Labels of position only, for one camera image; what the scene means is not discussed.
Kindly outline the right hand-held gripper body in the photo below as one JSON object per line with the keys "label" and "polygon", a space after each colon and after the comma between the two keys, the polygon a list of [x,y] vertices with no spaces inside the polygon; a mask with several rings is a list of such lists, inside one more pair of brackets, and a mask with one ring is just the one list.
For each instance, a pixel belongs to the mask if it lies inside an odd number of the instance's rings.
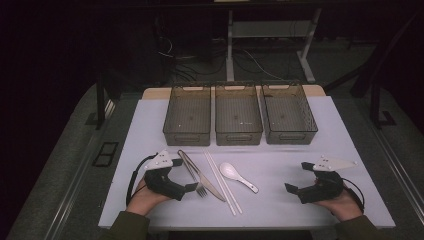
{"label": "right hand-held gripper body", "polygon": [[298,190],[302,204],[330,200],[338,197],[344,190],[356,197],[356,193],[344,186],[337,170],[352,168],[358,165],[355,161],[341,160],[321,156],[315,163],[315,184]]}

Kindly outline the white ceramic spoon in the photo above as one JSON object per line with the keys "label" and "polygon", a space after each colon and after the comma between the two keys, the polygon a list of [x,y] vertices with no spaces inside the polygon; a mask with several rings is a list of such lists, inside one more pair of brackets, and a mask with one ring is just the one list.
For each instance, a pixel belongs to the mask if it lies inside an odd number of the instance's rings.
{"label": "white ceramic spoon", "polygon": [[219,169],[220,169],[220,173],[224,177],[244,184],[247,188],[249,188],[255,194],[259,192],[259,189],[254,184],[252,184],[251,182],[243,178],[232,164],[224,162],[220,165]]}

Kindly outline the person's left hand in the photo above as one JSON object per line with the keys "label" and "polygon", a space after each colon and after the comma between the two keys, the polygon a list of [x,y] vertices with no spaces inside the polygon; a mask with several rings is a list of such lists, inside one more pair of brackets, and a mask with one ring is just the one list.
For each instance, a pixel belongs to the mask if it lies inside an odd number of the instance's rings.
{"label": "person's left hand", "polygon": [[162,202],[168,201],[169,197],[155,193],[147,188],[144,179],[137,185],[126,211],[142,216],[146,216],[152,209]]}

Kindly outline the metal fork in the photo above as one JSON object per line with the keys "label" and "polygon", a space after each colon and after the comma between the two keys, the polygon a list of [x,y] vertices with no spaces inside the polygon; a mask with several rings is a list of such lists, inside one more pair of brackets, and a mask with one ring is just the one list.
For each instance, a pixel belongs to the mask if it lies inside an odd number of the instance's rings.
{"label": "metal fork", "polygon": [[[192,176],[193,180],[196,181],[197,178],[194,174],[193,169],[191,168],[188,160],[187,160],[187,155],[184,151],[179,150],[178,151],[178,155],[181,157],[181,159],[184,161],[184,164],[187,168],[187,170],[189,171],[190,175]],[[196,192],[200,197],[206,197],[207,196],[207,191],[205,190],[205,188],[203,187],[203,185],[201,184],[201,182],[198,182],[197,187],[196,187]]]}

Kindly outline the white metal desk frame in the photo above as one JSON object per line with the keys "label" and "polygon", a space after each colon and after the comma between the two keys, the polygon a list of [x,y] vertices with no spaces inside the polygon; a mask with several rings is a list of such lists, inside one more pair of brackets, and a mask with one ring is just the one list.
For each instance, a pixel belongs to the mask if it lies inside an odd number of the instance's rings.
{"label": "white metal desk frame", "polygon": [[301,70],[308,83],[315,83],[316,79],[308,63],[308,53],[314,39],[322,9],[317,8],[310,20],[300,21],[235,21],[233,11],[228,12],[227,24],[227,53],[226,79],[235,80],[233,60],[233,40],[240,38],[290,38],[303,37],[303,48],[296,52]]}

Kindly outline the translucent brown plastic bin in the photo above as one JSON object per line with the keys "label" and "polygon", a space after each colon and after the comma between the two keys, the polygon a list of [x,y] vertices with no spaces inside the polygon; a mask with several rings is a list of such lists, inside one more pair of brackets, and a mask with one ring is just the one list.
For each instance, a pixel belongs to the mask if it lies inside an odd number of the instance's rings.
{"label": "translucent brown plastic bin", "polygon": [[215,86],[215,132],[219,146],[260,144],[263,126],[253,83]]}
{"label": "translucent brown plastic bin", "polygon": [[261,113],[266,142],[271,145],[309,145],[318,127],[300,84],[262,83]]}
{"label": "translucent brown plastic bin", "polygon": [[174,86],[163,125],[167,145],[209,146],[210,133],[210,87]]}

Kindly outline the black metal stand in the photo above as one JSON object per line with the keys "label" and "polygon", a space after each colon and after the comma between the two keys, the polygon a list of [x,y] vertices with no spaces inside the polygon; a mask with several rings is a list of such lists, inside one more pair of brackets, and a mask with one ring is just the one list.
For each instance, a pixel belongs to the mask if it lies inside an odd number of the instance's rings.
{"label": "black metal stand", "polygon": [[106,121],[108,103],[110,100],[110,96],[109,96],[110,81],[101,72],[97,72],[95,74],[95,80],[96,80],[96,106],[97,106],[96,129],[100,130]]}
{"label": "black metal stand", "polygon": [[380,109],[381,87],[373,83],[371,85],[370,120],[377,129],[383,126],[395,126],[396,122],[389,111]]}

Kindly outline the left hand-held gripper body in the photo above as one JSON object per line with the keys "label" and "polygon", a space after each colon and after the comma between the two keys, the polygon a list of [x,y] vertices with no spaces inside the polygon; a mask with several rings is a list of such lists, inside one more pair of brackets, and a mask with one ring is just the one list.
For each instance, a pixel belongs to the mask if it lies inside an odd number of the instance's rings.
{"label": "left hand-held gripper body", "polygon": [[170,180],[168,174],[172,170],[172,158],[167,150],[162,150],[144,167],[144,180],[147,187],[158,194],[181,201],[185,195],[185,188]]}

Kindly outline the person's right hand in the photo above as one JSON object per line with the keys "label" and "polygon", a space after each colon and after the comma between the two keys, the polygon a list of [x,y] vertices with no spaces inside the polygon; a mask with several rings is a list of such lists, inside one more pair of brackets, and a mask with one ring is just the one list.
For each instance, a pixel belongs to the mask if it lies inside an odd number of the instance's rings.
{"label": "person's right hand", "polygon": [[363,215],[354,198],[346,190],[334,199],[317,202],[317,205],[329,210],[340,222]]}

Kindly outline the metal table knife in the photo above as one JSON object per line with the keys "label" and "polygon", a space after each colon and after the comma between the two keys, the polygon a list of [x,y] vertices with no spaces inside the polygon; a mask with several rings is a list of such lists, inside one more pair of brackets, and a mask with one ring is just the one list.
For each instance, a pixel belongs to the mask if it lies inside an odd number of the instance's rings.
{"label": "metal table knife", "polygon": [[196,166],[196,164],[188,157],[188,155],[183,151],[179,150],[178,154],[180,157],[187,162],[193,170],[198,174],[200,177],[200,183],[202,186],[207,189],[210,193],[212,193],[216,198],[219,200],[225,202],[226,199],[221,195],[221,193],[213,186],[213,184],[206,178],[206,176],[202,173],[202,171]]}

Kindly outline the silver floor rail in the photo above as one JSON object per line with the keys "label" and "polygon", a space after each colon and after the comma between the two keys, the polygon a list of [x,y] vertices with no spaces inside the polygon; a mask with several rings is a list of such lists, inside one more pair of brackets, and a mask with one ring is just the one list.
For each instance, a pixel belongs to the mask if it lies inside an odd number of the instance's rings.
{"label": "silver floor rail", "polygon": [[374,134],[415,212],[424,218],[424,137],[394,126],[375,129]]}
{"label": "silver floor rail", "polygon": [[50,224],[48,231],[44,237],[44,240],[59,240],[63,228],[66,225],[68,217],[72,212],[72,208],[77,199],[79,192],[81,191],[84,178],[86,177],[88,168],[91,166],[93,159],[95,158],[96,151],[100,146],[103,138],[105,128],[109,123],[109,119],[115,109],[115,103],[112,100],[108,100],[104,107],[100,110],[104,117],[103,123],[97,125],[99,118],[95,121],[96,129],[92,134],[81,158],[81,162],[72,178],[72,181],[65,192],[63,199],[59,204],[59,208]]}

